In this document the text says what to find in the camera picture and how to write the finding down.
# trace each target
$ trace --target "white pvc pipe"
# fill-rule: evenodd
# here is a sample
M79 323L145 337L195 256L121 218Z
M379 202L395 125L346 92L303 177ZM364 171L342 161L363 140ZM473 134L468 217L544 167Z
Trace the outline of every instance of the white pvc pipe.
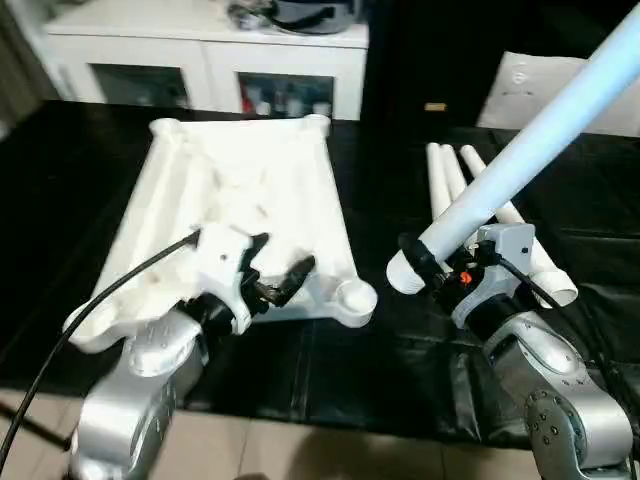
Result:
M442 164L440 145L427 145L427 170L429 175L429 198L431 199L431 218L435 220L451 205L451 196L447 187L447 178Z
M446 260L639 74L640 4L600 45L581 72L420 235L435 260ZM396 290L406 294L424 287L402 252L387 265L387 278Z
M486 168L485 163L471 145L465 145L460 149L462 158L469 167L474 177L479 176ZM511 202L496 210L496 218L500 223L525 223L520 212ZM564 270L559 269L537 238L533 239L531 248L531 271L529 277L545 292L551 295L562 307L569 305L578 297L578 288ZM538 303L544 308L551 308L538 295L534 294Z
M442 153L444 174L449 187L449 195L453 200L456 200L467 188L467 181L464 179L460 164L458 163L458 157L456 157L456 152L453 150L453 147L451 145L442 145L440 150ZM464 241L465 248L476 243L477 237L477 232L472 233L469 238Z

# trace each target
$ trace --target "tiled floor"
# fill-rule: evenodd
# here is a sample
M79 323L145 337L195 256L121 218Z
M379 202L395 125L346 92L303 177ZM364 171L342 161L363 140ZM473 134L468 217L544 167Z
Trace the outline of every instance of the tiled floor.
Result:
M0 391L17 406L22 394ZM72 431L80 402L40 395L30 409L60 434ZM4 435L8 423L0 421ZM67 455L27 432L11 451L2 480L59 480ZM152 480L518 480L538 479L529 452L443 446L216 415L179 413Z

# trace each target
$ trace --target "black table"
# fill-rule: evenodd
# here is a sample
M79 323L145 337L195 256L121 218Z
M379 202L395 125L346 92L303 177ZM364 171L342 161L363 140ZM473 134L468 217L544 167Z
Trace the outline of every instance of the black table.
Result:
M9 282L0 322L2 387L28 385L68 313L91 293L150 145L148 124L160 117L240 118L50 102L0 144ZM384 274L397 235L430 221L424 141L456 149L471 143L489 160L512 136L453 128L409 142L334 122L328 144L353 255L379 295L372 321L356 330L331 319L255 325L242 337L212 339L211 363L183 407L526 447L524 424L476 339L457 331L429 297L395 292ZM638 139L582 135L515 199L580 288L569 313L597 322L636 395L638 179ZM545 317L581 346L553 313ZM85 395L119 349L85 355L67 346L43 390Z

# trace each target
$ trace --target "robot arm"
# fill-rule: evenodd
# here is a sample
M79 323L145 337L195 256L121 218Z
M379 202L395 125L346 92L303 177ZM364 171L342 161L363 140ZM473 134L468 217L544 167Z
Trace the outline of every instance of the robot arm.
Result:
M255 314L285 305L313 270L315 259L308 256L278 286L261 284L250 263L267 241L266 234L249 237L222 225L203 228L196 252L206 265L203 293L126 339L118 364L83 404L72 440L72 478L148 477L177 404L207 364L205 336L243 333Z
M456 325L484 342L489 364L525 418L541 476L629 479L633 437L624 410L594 383L566 339L518 305L513 295L520 281L492 261L502 257L528 273L533 231L527 224L484 226L475 255L459 251L450 261L453 272L435 279L425 275L424 245L418 240L401 245Z

